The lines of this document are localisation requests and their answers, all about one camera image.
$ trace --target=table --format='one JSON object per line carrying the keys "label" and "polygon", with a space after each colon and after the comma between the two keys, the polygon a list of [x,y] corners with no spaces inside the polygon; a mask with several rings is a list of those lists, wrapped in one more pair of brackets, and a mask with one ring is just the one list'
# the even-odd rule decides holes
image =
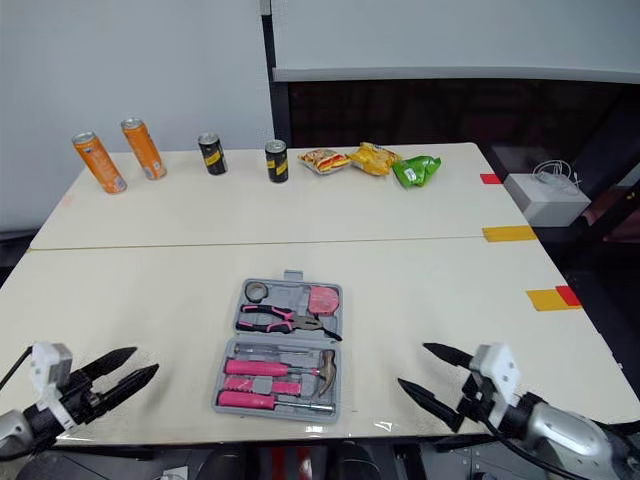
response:
{"label": "table", "polygon": [[[214,376],[233,335],[247,277],[344,289],[342,414],[335,425],[216,414]],[[64,341],[74,366],[137,345],[132,369],[161,368],[144,390],[65,444],[169,444],[233,440],[450,433],[397,386],[402,377],[457,404],[464,370],[421,347],[473,352],[504,341],[522,370],[521,392],[604,422],[637,419],[640,403],[582,310],[537,312],[528,289],[564,280],[537,241],[482,238],[32,251],[0,290],[0,365],[36,340]],[[35,400],[25,369],[3,389],[0,411]],[[464,432],[480,432],[471,422]]]}
{"label": "table", "polygon": [[[199,152],[165,152],[168,175],[144,178],[133,154],[113,154],[129,184],[105,194],[85,169],[37,237],[35,249],[329,242],[482,236],[482,227],[526,221],[471,143],[390,147],[408,158],[441,156],[425,188],[355,168],[318,176],[289,150],[290,179],[267,179],[262,150],[226,152],[229,172],[206,173]],[[355,148],[337,149],[343,152]]]}

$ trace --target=can lid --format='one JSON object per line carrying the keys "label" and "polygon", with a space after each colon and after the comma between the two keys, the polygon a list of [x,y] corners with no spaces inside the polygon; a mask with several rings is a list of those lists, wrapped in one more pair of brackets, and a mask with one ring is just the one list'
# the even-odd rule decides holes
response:
{"label": "can lid", "polygon": [[93,132],[84,132],[84,133],[79,133],[78,135],[74,135],[71,141],[73,142],[74,145],[79,145],[82,143],[90,142],[91,140],[96,138],[96,136],[97,135]]}
{"label": "can lid", "polygon": [[269,153],[280,153],[287,149],[287,144],[282,140],[269,140],[264,149]]}
{"label": "can lid", "polygon": [[127,118],[120,122],[120,126],[123,130],[132,130],[134,128],[138,128],[142,124],[144,124],[142,119],[136,117]]}
{"label": "can lid", "polygon": [[198,137],[198,143],[201,143],[203,145],[211,145],[218,142],[219,140],[220,137],[212,132],[203,133]]}

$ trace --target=orange can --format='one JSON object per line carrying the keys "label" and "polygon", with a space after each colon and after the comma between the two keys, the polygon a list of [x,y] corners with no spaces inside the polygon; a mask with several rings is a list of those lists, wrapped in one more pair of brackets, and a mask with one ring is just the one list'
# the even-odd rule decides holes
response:
{"label": "orange can", "polygon": [[79,133],[71,141],[105,192],[120,193],[127,189],[127,183],[95,133]]}
{"label": "orange can", "polygon": [[164,177],[167,174],[167,169],[164,168],[162,159],[144,122],[139,118],[128,118],[120,122],[120,126],[147,178],[157,180]]}

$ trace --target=pink screwdriver handle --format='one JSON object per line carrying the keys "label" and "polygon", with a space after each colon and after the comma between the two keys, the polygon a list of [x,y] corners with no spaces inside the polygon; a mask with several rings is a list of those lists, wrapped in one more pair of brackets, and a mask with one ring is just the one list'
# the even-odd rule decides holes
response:
{"label": "pink screwdriver handle", "polygon": [[[239,390],[241,392],[253,391],[253,380],[248,378],[227,377],[223,387],[225,390]],[[273,393],[281,393],[283,395],[299,396],[302,393],[302,385],[299,382],[273,382],[271,384]]]}
{"label": "pink screwdriver handle", "polygon": [[224,373],[229,375],[256,375],[264,377],[284,377],[289,373],[289,365],[277,362],[250,362],[227,360]]}
{"label": "pink screwdriver handle", "polygon": [[298,382],[273,382],[271,391],[283,395],[299,396],[302,393],[302,384]]}
{"label": "pink screwdriver handle", "polygon": [[224,391],[218,396],[218,405],[221,407],[264,408],[273,410],[276,407],[276,399],[271,395],[258,395],[257,393],[243,393]]}

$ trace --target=gray tool case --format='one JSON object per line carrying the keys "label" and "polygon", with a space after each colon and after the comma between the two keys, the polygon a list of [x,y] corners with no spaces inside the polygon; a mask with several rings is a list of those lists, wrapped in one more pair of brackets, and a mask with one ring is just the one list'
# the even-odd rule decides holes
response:
{"label": "gray tool case", "polygon": [[[218,413],[234,413],[236,415],[258,415],[261,417],[301,420],[312,423],[334,423],[340,413],[340,390],[342,376],[342,359],[339,341],[331,338],[323,330],[295,329],[291,333],[280,332],[247,332],[238,330],[242,323],[257,325],[271,325],[281,323],[282,320],[267,313],[243,313],[243,305],[270,305],[291,309],[297,315],[310,316],[308,311],[311,287],[328,287],[338,294],[338,308],[331,315],[318,315],[327,330],[342,337],[342,288],[339,285],[319,282],[304,282],[301,271],[287,270],[284,280],[267,280],[249,278],[242,284],[238,306],[234,315],[234,330],[236,335],[227,342],[224,358],[220,364],[218,378],[212,400],[212,407]],[[247,285],[259,282],[267,286],[268,294],[259,302],[250,302],[245,292]],[[286,376],[254,376],[230,375],[225,373],[229,360],[277,362],[290,367],[304,369],[319,369],[323,365],[326,353],[333,352],[333,362],[336,367],[335,379],[331,386],[320,395],[324,380],[308,372],[288,372]],[[299,395],[292,395],[288,390],[291,385],[282,382],[300,383]],[[221,406],[218,404],[220,394],[225,391],[240,391],[260,395],[274,395],[277,401],[299,404],[313,404],[322,406],[325,410],[309,409],[290,405],[275,405],[273,410]],[[327,406],[333,406],[332,411],[326,411]]]}

